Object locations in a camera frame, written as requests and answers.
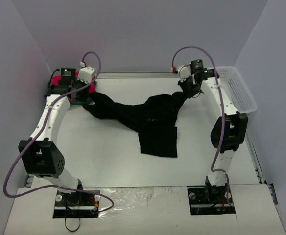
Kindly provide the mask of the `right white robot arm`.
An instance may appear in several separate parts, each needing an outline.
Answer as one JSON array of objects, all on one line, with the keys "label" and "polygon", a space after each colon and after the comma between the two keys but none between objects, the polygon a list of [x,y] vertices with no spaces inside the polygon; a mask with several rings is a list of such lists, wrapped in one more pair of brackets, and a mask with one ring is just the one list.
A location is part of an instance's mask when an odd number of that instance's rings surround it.
[{"label": "right white robot arm", "polygon": [[203,195],[207,201],[215,202],[221,197],[220,187],[229,185],[228,171],[236,151],[244,142],[248,116],[234,106],[222,88],[217,71],[205,68],[202,60],[194,60],[173,70],[180,78],[178,85],[185,95],[192,98],[202,94],[212,112],[210,140],[216,154],[207,176],[210,186],[204,188]]}]

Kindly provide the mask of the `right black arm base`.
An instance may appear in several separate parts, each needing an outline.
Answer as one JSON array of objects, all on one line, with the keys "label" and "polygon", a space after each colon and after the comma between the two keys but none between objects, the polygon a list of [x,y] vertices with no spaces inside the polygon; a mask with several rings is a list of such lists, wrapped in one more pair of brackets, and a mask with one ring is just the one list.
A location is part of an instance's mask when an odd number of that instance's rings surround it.
[{"label": "right black arm base", "polygon": [[189,210],[191,216],[236,214],[231,194],[222,190],[208,197],[203,186],[187,187]]}]

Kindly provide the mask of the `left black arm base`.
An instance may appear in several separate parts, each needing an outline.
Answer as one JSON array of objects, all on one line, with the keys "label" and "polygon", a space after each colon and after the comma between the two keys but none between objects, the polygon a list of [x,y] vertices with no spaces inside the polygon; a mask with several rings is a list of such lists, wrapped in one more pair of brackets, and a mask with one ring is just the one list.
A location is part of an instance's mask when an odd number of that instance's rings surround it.
[{"label": "left black arm base", "polygon": [[98,218],[101,196],[82,192],[63,193],[55,196],[53,218]]}]

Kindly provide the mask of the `black t shirt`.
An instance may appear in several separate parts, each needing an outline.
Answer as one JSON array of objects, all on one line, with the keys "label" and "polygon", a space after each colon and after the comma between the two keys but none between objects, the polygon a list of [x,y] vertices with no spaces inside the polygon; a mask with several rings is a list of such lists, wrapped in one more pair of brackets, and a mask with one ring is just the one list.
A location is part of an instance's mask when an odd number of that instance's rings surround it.
[{"label": "black t shirt", "polygon": [[138,133],[140,152],[165,158],[177,158],[177,127],[180,108],[187,97],[183,92],[151,96],[143,104],[114,102],[99,92],[89,94],[93,104],[82,107],[101,120],[116,120]]}]

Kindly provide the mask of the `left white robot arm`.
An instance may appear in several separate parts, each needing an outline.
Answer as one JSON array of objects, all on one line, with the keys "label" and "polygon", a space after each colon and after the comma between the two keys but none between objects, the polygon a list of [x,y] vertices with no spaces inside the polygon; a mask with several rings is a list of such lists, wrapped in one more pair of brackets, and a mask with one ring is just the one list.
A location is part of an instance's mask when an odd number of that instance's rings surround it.
[{"label": "left white robot arm", "polygon": [[95,69],[61,68],[60,72],[59,80],[48,85],[45,108],[36,129],[29,139],[20,141],[18,149],[27,173],[49,181],[60,192],[67,193],[70,202],[79,205],[85,199],[81,181],[65,169],[65,159],[56,142],[71,101],[86,101]]}]

